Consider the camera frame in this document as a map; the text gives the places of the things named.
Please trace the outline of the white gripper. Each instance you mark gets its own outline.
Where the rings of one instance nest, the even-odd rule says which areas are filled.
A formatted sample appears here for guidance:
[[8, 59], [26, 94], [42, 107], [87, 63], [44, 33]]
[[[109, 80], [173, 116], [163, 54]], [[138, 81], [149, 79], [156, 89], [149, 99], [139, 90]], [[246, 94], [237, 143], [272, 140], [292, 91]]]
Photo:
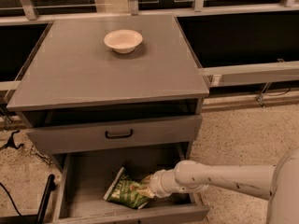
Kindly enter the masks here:
[[149, 184], [149, 187], [143, 187], [136, 191], [147, 198], [165, 198], [178, 191], [178, 183], [175, 179], [174, 170], [161, 170], [153, 175], [145, 176], [142, 184]]

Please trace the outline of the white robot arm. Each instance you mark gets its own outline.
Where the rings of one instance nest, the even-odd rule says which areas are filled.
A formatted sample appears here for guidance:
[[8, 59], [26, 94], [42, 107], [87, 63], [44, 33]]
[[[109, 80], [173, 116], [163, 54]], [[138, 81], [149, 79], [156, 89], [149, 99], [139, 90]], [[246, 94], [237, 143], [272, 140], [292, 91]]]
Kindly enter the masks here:
[[299, 150], [276, 165], [205, 165], [180, 161], [147, 176], [137, 192], [148, 198], [195, 193], [205, 186], [233, 190], [268, 201], [266, 224], [299, 224]]

